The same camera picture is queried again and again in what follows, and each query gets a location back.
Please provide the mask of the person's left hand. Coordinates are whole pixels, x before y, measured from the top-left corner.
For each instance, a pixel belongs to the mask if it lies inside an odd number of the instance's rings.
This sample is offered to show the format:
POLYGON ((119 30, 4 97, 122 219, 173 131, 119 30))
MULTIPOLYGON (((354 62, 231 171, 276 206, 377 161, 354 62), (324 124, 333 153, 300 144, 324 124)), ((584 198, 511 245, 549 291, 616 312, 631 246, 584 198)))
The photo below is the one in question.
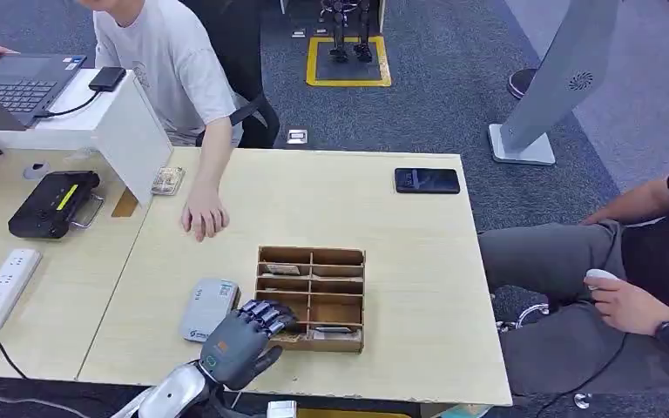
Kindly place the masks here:
POLYGON ((642 288, 596 276, 586 276, 584 283, 602 320, 619 331, 653 336, 660 324, 669 321, 669 306, 642 288))
POLYGON ((217 188, 207 185, 192 187, 180 218, 185 232, 190 233, 197 242, 202 242, 226 229, 229 221, 230 217, 217 188))

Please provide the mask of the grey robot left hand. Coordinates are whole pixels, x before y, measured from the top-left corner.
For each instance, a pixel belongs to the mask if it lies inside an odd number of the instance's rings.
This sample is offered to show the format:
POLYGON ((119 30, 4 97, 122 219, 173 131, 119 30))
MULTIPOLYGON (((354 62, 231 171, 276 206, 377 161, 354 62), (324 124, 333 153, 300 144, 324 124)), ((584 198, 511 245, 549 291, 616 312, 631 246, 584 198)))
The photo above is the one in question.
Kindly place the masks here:
POLYGON ((230 390, 245 388, 270 368, 283 347, 270 340, 294 324, 293 310, 274 300, 250 300, 230 312, 202 345, 196 368, 230 390))

